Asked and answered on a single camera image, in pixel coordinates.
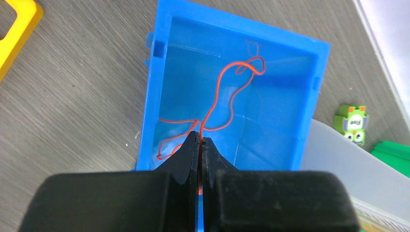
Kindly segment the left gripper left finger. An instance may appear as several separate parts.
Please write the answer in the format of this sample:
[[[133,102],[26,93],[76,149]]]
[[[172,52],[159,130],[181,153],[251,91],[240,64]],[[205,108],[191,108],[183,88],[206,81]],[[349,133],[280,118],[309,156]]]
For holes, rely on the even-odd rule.
[[[56,174],[37,189],[21,232],[194,232],[199,135],[152,171]]]

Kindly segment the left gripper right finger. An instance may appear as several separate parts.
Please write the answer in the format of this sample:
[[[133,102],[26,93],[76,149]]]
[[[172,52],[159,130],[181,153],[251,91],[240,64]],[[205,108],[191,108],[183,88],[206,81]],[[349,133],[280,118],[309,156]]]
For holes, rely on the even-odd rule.
[[[322,171],[241,171],[202,141],[206,232],[358,232],[349,195]]]

